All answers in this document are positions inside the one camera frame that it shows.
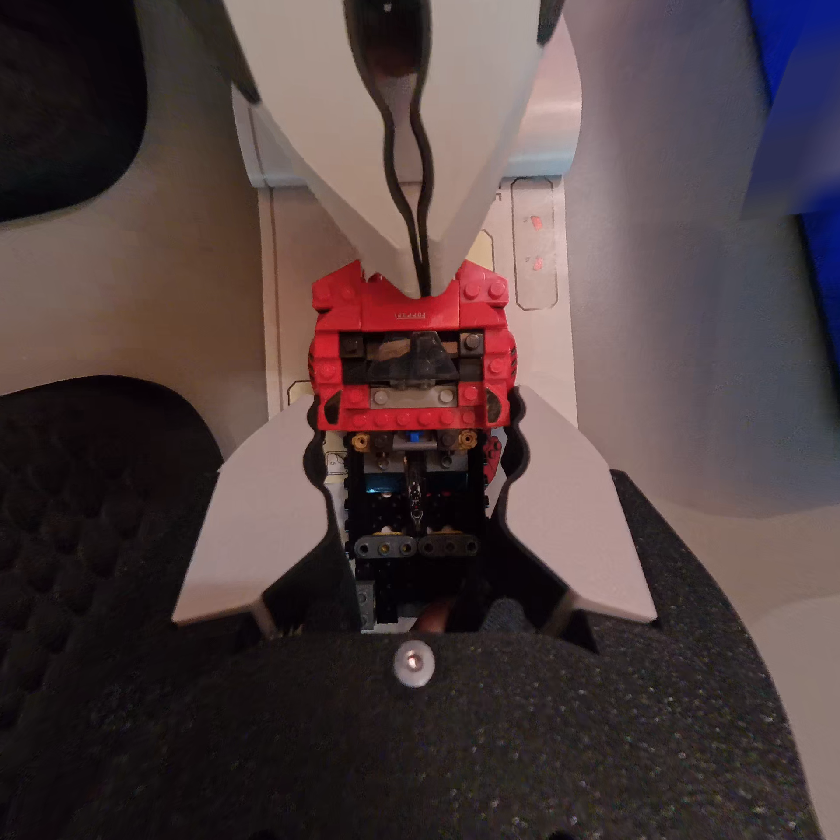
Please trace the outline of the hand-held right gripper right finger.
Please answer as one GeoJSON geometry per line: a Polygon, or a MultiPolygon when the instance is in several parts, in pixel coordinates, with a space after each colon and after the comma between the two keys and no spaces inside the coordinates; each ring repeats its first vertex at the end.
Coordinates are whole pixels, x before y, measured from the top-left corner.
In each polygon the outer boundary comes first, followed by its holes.
{"type": "Polygon", "coordinates": [[[506,475],[493,515],[491,578],[537,631],[560,635],[586,611],[657,619],[612,474],[594,445],[528,386],[510,394],[506,475]]]}

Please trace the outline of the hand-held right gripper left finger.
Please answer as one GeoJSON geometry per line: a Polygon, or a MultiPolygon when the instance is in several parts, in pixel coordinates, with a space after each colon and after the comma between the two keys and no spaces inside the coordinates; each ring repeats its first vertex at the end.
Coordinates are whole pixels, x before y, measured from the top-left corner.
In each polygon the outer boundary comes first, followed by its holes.
{"type": "Polygon", "coordinates": [[[248,613],[263,634],[303,626],[318,605],[348,620],[348,561],[324,486],[322,440],[299,397],[218,471],[172,621],[248,613]]]}

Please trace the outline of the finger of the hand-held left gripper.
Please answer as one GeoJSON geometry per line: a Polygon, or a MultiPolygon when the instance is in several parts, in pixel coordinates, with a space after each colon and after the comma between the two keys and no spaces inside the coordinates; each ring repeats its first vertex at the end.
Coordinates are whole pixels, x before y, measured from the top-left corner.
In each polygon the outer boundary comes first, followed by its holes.
{"type": "Polygon", "coordinates": [[[430,296],[467,257],[504,173],[564,2],[433,1],[419,118],[432,155],[430,296]]]}
{"type": "Polygon", "coordinates": [[[259,110],[364,270],[416,290],[411,237],[386,178],[385,121],[357,66],[345,2],[232,1],[259,110]]]}

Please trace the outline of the lego instruction booklet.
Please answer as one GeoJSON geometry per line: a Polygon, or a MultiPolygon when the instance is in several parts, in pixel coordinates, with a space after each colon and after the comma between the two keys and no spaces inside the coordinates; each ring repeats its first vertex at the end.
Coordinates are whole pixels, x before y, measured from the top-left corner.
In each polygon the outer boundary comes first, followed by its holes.
{"type": "MultiPolygon", "coordinates": [[[[287,388],[303,376],[314,313],[303,293],[314,271],[338,268],[356,248],[295,172],[259,110],[234,94],[234,113],[248,176],[258,186],[269,420],[287,408],[287,388]]],[[[571,305],[564,184],[581,126],[581,78],[562,17],[544,47],[532,93],[483,231],[493,266],[516,297],[507,311],[518,343],[519,374],[573,425],[571,305]]]]}

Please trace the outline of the red and black lego car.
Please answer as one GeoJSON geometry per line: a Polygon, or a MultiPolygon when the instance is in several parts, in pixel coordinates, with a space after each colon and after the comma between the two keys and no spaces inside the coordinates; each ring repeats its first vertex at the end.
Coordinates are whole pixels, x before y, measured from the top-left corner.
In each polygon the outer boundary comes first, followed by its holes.
{"type": "Polygon", "coordinates": [[[312,286],[308,372],[318,429],[343,444],[365,631],[455,597],[480,556],[518,372],[508,302],[505,278],[469,260],[436,297],[359,261],[312,286]]]}

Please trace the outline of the black quilted chair seat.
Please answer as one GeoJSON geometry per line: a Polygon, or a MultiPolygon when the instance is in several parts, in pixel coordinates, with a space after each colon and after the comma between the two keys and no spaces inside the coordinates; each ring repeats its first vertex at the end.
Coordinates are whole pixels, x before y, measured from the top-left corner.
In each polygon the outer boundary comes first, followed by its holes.
{"type": "Polygon", "coordinates": [[[107,191],[147,113],[134,2],[1,2],[2,222],[107,191]]]}
{"type": "Polygon", "coordinates": [[[168,623],[222,456],[161,385],[93,376],[2,396],[2,751],[168,623]]]}

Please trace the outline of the blue plastic bin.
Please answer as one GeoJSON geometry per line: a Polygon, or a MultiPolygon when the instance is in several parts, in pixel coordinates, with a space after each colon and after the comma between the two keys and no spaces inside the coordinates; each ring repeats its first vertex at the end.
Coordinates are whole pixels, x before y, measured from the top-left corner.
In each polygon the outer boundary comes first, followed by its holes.
{"type": "Polygon", "coordinates": [[[833,354],[839,338],[839,2],[751,1],[770,110],[744,213],[795,216],[833,354]]]}

